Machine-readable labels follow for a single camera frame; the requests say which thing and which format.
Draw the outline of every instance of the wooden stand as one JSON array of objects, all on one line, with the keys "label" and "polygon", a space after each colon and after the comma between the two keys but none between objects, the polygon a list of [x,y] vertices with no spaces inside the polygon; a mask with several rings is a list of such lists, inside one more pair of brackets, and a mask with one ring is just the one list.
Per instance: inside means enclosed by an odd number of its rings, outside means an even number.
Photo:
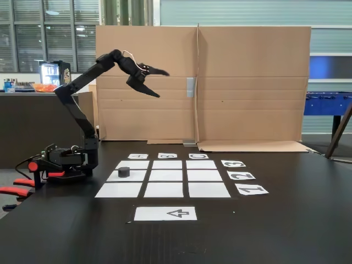
[{"label": "wooden stand", "polygon": [[325,158],[329,158],[329,159],[332,159],[332,160],[338,161],[338,162],[352,163],[352,161],[346,161],[346,160],[343,160],[343,159],[331,158],[331,156],[334,153],[334,150],[338,146],[339,140],[340,140],[340,138],[341,138],[341,136],[343,134],[343,131],[345,130],[345,128],[346,128],[346,126],[348,124],[348,121],[350,120],[351,116],[352,116],[352,103],[350,103],[350,105],[348,106],[348,108],[347,108],[347,110],[345,112],[345,115],[343,116],[342,121],[341,121],[340,125],[338,126],[338,128],[336,130],[336,133],[332,137],[331,143],[330,143],[330,145],[328,147],[328,150],[326,151]]}]

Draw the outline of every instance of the blue foosball table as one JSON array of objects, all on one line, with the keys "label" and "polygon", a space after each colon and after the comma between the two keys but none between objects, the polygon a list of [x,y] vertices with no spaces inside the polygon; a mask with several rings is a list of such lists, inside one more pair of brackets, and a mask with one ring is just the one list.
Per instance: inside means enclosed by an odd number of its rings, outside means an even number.
[{"label": "blue foosball table", "polygon": [[351,92],[307,92],[304,115],[334,116],[333,137],[341,122],[341,116],[345,114],[351,102]]}]

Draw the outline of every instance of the ceiling light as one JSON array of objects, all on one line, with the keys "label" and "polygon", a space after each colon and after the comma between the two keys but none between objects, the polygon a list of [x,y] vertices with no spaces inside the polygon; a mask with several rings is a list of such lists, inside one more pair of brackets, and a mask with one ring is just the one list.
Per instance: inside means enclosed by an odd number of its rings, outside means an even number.
[{"label": "ceiling light", "polygon": [[59,15],[59,12],[56,11],[50,11],[50,10],[46,10],[45,13],[47,13],[48,15]]}]

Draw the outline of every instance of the table surface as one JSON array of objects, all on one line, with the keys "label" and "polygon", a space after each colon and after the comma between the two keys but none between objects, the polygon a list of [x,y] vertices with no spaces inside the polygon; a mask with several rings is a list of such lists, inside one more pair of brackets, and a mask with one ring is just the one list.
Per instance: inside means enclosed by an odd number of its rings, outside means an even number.
[{"label": "table surface", "polygon": [[[208,153],[232,198],[143,198],[146,183],[135,199],[95,198],[119,161],[159,152],[178,154],[186,182],[194,147],[103,142],[93,178],[46,184],[0,221],[1,263],[351,263],[348,169],[316,153]],[[240,195],[221,159],[244,162],[256,180],[239,183],[269,194]],[[134,222],[139,206],[194,206],[197,220]]]}]

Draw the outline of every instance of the floor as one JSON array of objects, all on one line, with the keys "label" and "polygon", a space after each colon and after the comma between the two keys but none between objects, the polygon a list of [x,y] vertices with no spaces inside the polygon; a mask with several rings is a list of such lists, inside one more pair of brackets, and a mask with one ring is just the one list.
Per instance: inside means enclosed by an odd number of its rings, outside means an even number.
[{"label": "floor", "polygon": [[[331,135],[302,135],[302,143],[320,153],[325,153],[331,140]],[[338,148],[335,150],[333,157],[342,158],[344,160],[352,161],[352,134],[345,134],[341,137]],[[352,169],[352,164],[338,163],[340,166]],[[21,178],[21,175],[15,170],[11,169],[0,169],[0,187],[12,186],[13,181],[16,178]],[[0,206],[16,204],[16,198],[12,195],[0,194]],[[6,213],[0,209],[0,219],[5,216]]]}]

